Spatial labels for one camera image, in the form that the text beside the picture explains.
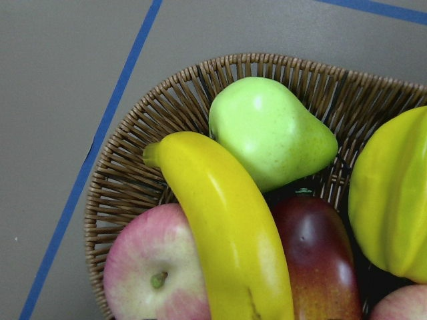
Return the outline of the yellow banana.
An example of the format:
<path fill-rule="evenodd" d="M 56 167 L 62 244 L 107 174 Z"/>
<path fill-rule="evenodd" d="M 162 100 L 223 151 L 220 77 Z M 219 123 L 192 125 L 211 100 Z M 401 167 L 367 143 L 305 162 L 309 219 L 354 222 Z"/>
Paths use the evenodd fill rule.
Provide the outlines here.
<path fill-rule="evenodd" d="M 219 143 L 182 131 L 147 145 L 185 213 L 212 319 L 293 319 L 288 266 L 270 209 L 249 173 Z"/>

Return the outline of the brown wicker basket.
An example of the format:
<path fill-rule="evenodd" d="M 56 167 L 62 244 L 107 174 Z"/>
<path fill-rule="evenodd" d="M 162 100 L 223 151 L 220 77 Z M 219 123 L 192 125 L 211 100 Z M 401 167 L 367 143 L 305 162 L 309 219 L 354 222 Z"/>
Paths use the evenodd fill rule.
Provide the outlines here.
<path fill-rule="evenodd" d="M 331 203 L 348 220 L 348 189 L 356 157 L 387 120 L 426 104 L 426 86 L 351 71 L 277 53 L 238 53 L 186 67 L 146 93 L 105 142 L 91 177 L 84 218 L 85 258 L 104 319 L 113 317 L 103 292 L 109 249 L 144 211 L 175 197 L 160 172 L 147 168 L 142 150 L 175 131 L 207 133 L 207 112 L 227 85 L 249 76 L 288 87 L 338 138 L 338 158 L 294 184 Z"/>

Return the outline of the green plastic pear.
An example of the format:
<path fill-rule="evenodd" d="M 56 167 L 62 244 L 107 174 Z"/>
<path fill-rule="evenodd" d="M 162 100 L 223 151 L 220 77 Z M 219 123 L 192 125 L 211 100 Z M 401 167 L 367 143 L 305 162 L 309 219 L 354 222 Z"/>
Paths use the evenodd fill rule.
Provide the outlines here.
<path fill-rule="evenodd" d="M 246 77 L 213 99 L 209 135 L 252 176 L 261 192 L 313 175 L 336 157 L 338 142 L 284 85 Z"/>

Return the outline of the red yellow mango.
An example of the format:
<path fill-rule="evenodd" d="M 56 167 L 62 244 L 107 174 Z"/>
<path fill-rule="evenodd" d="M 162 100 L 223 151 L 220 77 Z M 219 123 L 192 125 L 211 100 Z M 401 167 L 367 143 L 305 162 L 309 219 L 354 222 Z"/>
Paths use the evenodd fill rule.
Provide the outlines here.
<path fill-rule="evenodd" d="M 326 201 L 296 195 L 273 211 L 286 255 L 296 319 L 361 319 L 350 240 Z"/>

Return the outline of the pink red apple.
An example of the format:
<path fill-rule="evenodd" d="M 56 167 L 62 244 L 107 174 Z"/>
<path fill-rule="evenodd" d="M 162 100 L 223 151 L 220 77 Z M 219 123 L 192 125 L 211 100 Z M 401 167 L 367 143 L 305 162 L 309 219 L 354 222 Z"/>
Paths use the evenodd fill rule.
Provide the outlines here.
<path fill-rule="evenodd" d="M 136 217 L 114 241 L 103 288 L 116 319 L 209 319 L 204 278 L 181 207 Z"/>

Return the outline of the yellow starfruit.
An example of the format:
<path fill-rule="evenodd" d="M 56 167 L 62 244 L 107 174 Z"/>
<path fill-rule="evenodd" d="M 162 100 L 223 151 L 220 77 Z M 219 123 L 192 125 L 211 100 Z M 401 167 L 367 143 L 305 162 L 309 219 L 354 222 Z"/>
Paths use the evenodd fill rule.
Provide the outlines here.
<path fill-rule="evenodd" d="M 350 178 L 348 215 L 366 258 L 378 268 L 426 282 L 426 108 L 378 128 Z"/>

